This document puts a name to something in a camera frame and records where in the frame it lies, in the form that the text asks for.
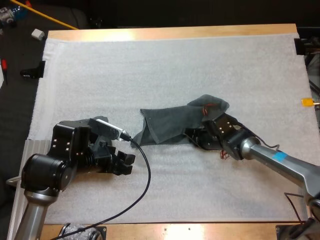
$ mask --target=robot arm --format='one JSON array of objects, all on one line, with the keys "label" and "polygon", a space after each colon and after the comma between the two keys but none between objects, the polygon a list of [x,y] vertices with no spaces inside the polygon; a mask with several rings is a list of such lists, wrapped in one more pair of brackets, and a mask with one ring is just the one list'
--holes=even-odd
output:
[{"label": "robot arm", "polygon": [[304,189],[304,199],[313,216],[320,221],[320,167],[260,144],[259,137],[234,117],[221,112],[207,115],[203,125],[217,138],[221,148],[236,160],[256,159]]},{"label": "robot arm", "polygon": [[38,240],[47,209],[58,199],[79,172],[131,174],[135,156],[112,147],[122,129],[108,123],[106,117],[62,121],[53,128],[47,155],[34,154],[21,173],[27,207],[15,240]]}]

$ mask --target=silver metal arm segment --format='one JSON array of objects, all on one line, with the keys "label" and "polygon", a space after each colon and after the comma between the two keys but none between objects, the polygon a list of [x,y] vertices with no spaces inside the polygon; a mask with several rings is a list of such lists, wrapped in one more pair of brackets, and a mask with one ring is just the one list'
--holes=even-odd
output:
[{"label": "silver metal arm segment", "polygon": [[24,191],[28,204],[15,235],[15,240],[39,240],[44,226],[48,206],[58,197]]},{"label": "silver metal arm segment", "polygon": [[241,143],[240,153],[245,159],[256,159],[303,188],[306,192],[306,204],[314,217],[320,220],[320,166],[294,158],[282,151],[261,146],[256,137],[245,139]]}]

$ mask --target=wooden table edge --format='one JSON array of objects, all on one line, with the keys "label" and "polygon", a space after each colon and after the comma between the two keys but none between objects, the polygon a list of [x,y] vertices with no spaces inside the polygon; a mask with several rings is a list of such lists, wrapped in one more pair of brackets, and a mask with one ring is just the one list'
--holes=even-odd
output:
[{"label": "wooden table edge", "polygon": [[55,30],[49,31],[48,38],[63,41],[103,42],[272,35],[292,33],[297,33],[296,25],[293,23],[287,23],[228,26]]}]

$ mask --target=cable connector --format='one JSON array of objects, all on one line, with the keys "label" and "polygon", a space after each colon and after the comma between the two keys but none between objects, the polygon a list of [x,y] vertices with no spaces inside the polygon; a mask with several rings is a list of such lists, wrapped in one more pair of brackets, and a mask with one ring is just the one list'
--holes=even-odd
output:
[{"label": "cable connector", "polygon": [[131,142],[132,138],[129,134],[127,134],[126,132],[122,132],[120,134],[120,138],[127,141],[127,142]]}]

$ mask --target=black cable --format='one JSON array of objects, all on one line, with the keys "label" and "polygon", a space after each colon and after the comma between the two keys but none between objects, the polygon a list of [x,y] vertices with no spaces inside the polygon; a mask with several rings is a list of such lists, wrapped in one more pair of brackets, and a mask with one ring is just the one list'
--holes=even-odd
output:
[{"label": "black cable", "polygon": [[139,151],[141,152],[143,158],[144,158],[144,161],[145,161],[145,164],[146,164],[146,168],[148,170],[148,181],[146,183],[146,186],[145,186],[145,189],[143,191],[143,193],[141,194],[141,196],[134,201],[134,203],[132,203],[130,206],[128,206],[125,210],[119,212],[118,214],[112,216],[112,217],[109,217],[105,220],[102,220],[100,222],[97,222],[95,224],[92,224],[90,226],[86,226],[86,227],[83,227],[83,228],[79,228],[78,230],[76,231],[73,231],[73,232],[70,232],[70,233],[67,233],[67,234],[64,234],[62,236],[58,236],[58,237],[55,237],[55,238],[52,238],[51,240],[57,240],[57,239],[62,239],[62,238],[65,238],[65,237],[68,237],[68,236],[71,236],[73,234],[77,234],[77,233],[80,233],[80,232],[83,232],[87,229],[90,229],[90,228],[95,228],[96,226],[98,225],[101,225],[101,224],[104,224],[110,220],[113,220],[119,216],[121,216],[122,214],[126,213],[127,211],[129,211],[133,206],[135,206],[147,193],[148,191],[148,188],[149,188],[149,185],[150,185],[150,181],[151,181],[151,169],[150,169],[150,165],[149,165],[149,162],[148,162],[148,159],[147,159],[147,156],[145,155],[144,151],[142,150],[142,148],[139,146],[139,144],[134,141],[133,139],[130,139],[130,141],[136,146],[137,149],[139,149]]},{"label": "black cable", "polygon": [[74,10],[72,9],[72,7],[70,7],[70,10],[71,10],[71,13],[72,13],[72,15],[73,15],[73,17],[74,17],[76,27],[79,28],[78,18],[76,17],[76,15],[75,15]]},{"label": "black cable", "polygon": [[275,150],[278,151],[278,149],[279,149],[279,147],[280,147],[279,144],[270,146],[270,145],[268,145],[261,137],[259,137],[257,134],[255,134],[253,131],[251,131],[249,128],[247,128],[247,127],[246,127],[245,125],[243,125],[242,123],[238,122],[237,125],[240,126],[240,127],[242,127],[242,128],[244,128],[244,129],[246,129],[247,131],[249,131],[252,135],[254,135],[257,139],[259,139],[259,140],[260,140],[265,146],[267,146],[268,148],[271,148],[271,149],[274,149],[274,148],[275,148]]},{"label": "black cable", "polygon": [[290,202],[290,204],[291,204],[291,206],[292,206],[292,208],[293,208],[293,210],[294,210],[294,212],[295,212],[295,215],[296,215],[296,217],[298,218],[300,224],[302,224],[302,221],[301,221],[301,218],[299,217],[298,211],[297,211],[294,203],[291,201],[291,199],[290,199],[289,196],[295,196],[295,197],[299,197],[299,198],[303,198],[304,196],[299,195],[299,194],[294,194],[294,193],[288,193],[288,192],[285,192],[284,195],[285,195],[285,197],[288,199],[288,201]]}]

